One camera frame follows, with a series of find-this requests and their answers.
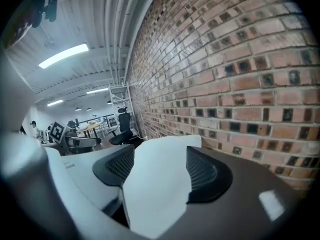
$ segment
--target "brick wall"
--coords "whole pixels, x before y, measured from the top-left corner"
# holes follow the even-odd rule
[[[142,135],[199,134],[305,194],[320,164],[319,64],[291,0],[154,0],[128,82]]]

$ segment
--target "chair headrest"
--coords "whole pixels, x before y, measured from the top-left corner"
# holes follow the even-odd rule
[[[127,106],[118,109],[118,113],[127,113]]]

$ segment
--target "man in white shirt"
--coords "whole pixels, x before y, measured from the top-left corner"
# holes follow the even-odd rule
[[[37,140],[40,141],[41,132],[40,132],[40,130],[39,130],[38,127],[37,127],[36,121],[32,121],[32,122],[31,122],[31,125],[32,125],[32,127],[34,128],[34,134],[32,135],[32,137],[34,137],[34,138],[36,138]]]

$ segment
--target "chair seat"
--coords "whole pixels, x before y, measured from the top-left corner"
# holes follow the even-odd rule
[[[112,137],[109,142],[112,145],[121,145],[122,143],[127,142],[129,139],[131,139],[133,136],[133,133],[131,130],[126,130],[122,132],[121,134]]]

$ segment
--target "linear light fixture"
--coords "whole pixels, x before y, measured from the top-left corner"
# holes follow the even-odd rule
[[[109,90],[109,88],[103,88],[103,89],[98,89],[98,90],[91,90],[91,91],[87,91],[86,94],[94,94],[94,93],[103,92],[103,91],[107,91],[107,90]]]
[[[50,106],[52,106],[52,105],[55,105],[55,104],[58,104],[58,103],[61,103],[61,102],[64,102],[64,101],[63,101],[62,99],[60,99],[60,100],[57,100],[57,101],[55,101],[55,102],[52,102],[52,103],[47,104],[47,106],[50,107]]]
[[[68,58],[72,55],[87,52],[87,51],[89,51],[88,46],[86,44],[81,44],[81,45],[72,47],[70,49],[64,50],[62,52],[59,52],[56,55],[53,55],[52,57],[46,59],[44,62],[41,62],[39,64],[39,67],[45,69],[58,61]]]

